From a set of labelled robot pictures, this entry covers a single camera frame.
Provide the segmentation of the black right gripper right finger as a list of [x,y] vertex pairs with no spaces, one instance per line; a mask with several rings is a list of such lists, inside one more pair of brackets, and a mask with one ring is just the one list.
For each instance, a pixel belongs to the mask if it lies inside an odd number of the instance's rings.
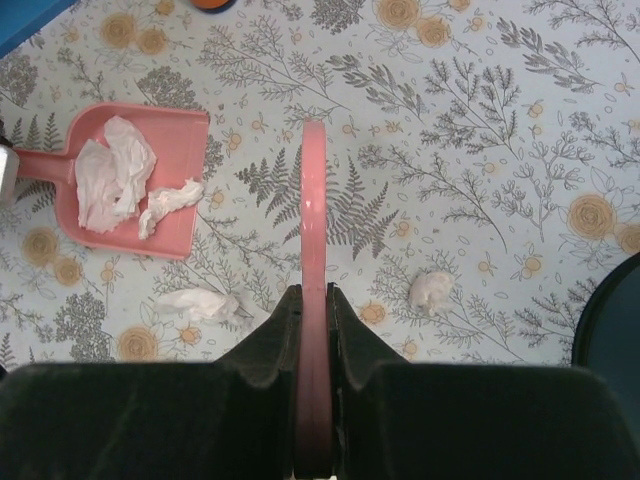
[[631,479],[635,443],[583,369],[412,363],[328,289],[341,479]]

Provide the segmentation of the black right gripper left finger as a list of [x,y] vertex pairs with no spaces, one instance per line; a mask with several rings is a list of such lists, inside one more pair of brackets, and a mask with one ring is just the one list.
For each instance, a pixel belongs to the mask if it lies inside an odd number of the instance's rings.
[[210,362],[36,363],[1,383],[5,479],[287,479],[301,290]]

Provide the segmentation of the pink hand brush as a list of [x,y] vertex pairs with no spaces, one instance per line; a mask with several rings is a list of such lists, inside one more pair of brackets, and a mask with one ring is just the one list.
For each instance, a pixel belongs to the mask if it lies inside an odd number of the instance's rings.
[[320,121],[303,126],[300,168],[302,272],[294,475],[332,475],[332,393],[326,290],[326,131]]

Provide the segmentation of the pink dustpan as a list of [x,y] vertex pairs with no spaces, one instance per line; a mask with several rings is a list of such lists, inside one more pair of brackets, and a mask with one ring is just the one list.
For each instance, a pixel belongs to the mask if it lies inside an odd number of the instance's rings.
[[79,226],[75,159],[87,140],[105,142],[104,124],[114,116],[133,123],[157,156],[155,169],[147,181],[148,190],[178,188],[186,179],[203,178],[209,133],[207,113],[118,102],[98,103],[78,113],[59,152],[17,148],[15,152],[20,159],[17,175],[55,185],[57,223],[71,240],[81,245],[170,259],[187,258],[196,225],[194,206],[168,214],[146,240],[138,238],[136,219],[126,220],[104,234]]

